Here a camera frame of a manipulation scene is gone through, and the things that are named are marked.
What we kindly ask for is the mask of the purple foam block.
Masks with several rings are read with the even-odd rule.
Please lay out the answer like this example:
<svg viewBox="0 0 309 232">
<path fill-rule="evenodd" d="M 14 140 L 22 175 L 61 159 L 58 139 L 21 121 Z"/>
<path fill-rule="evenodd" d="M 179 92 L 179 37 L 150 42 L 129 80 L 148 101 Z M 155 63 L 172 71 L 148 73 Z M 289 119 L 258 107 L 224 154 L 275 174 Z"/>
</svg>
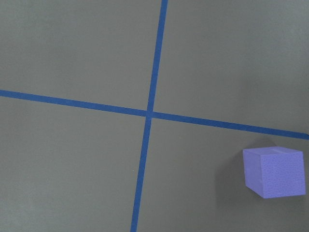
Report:
<svg viewBox="0 0 309 232">
<path fill-rule="evenodd" d="M 280 146 L 242 151 L 245 185 L 264 199 L 306 194 L 303 152 Z"/>
</svg>

